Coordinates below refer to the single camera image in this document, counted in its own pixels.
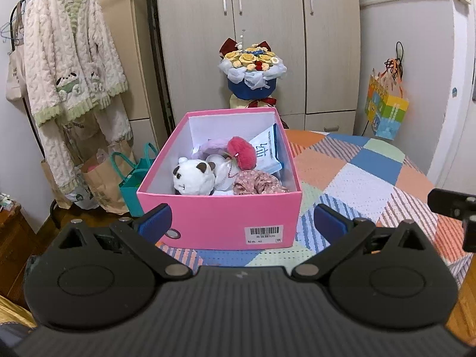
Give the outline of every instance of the pink box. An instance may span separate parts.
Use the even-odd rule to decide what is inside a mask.
[[[209,139],[240,136],[251,140],[273,124],[279,178],[289,193],[275,195],[175,195],[172,171],[179,157]],[[137,191],[144,212],[161,203],[172,209],[172,229],[180,238],[163,236],[170,247],[252,250],[291,247],[296,235],[302,191],[284,128],[274,108],[197,111],[185,114]],[[276,233],[271,238],[261,233]]]

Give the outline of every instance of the barcode label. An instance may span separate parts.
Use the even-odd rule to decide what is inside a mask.
[[[283,226],[245,228],[246,244],[278,244],[283,241]]]

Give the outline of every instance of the bow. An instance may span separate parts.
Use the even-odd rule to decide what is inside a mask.
[[[274,106],[276,106],[276,102],[277,102],[277,101],[276,101],[275,98],[258,99],[258,100],[254,100],[253,102],[251,102],[251,103],[248,105],[248,108],[258,107],[258,102],[264,102],[264,103],[266,103],[268,106],[274,107]]]

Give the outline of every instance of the white robe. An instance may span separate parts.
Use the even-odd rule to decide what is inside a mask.
[[[78,181],[58,124],[93,110],[109,143],[130,139],[118,95],[127,81],[98,0],[31,0],[25,16],[30,107],[45,158],[66,194]]]

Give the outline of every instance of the wardrobe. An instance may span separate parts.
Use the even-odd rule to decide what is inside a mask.
[[[292,129],[352,134],[360,70],[359,0],[157,0],[175,122],[229,108],[217,68],[228,38],[266,40],[288,73],[273,97]]]

